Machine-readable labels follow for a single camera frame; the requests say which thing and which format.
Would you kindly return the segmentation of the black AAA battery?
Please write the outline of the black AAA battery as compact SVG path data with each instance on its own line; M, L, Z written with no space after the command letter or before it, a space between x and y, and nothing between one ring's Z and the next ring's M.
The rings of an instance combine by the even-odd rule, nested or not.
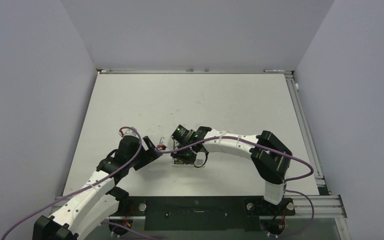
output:
M183 165L184 163L182 161L179 161L179 160L175 160L173 162L174 165Z

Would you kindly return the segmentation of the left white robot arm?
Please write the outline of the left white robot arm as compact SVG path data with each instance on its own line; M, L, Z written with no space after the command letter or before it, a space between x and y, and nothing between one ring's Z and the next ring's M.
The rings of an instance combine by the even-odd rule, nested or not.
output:
M82 189L50 216L41 216L34 223L34 240L83 240L104 219L128 211L129 193L117 186L129 174L161 157L147 137L124 135L118 148L101 160Z

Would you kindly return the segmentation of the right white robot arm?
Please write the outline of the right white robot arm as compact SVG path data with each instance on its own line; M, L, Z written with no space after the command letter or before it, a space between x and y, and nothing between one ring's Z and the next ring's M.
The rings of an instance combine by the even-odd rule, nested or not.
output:
M286 191L286 172L292 152L270 131L257 135L241 135L200 126L188 130L179 125L164 144L173 153L171 156L192 164L198 153L224 153L248 159L264 179L263 209L269 214L277 213L283 206Z

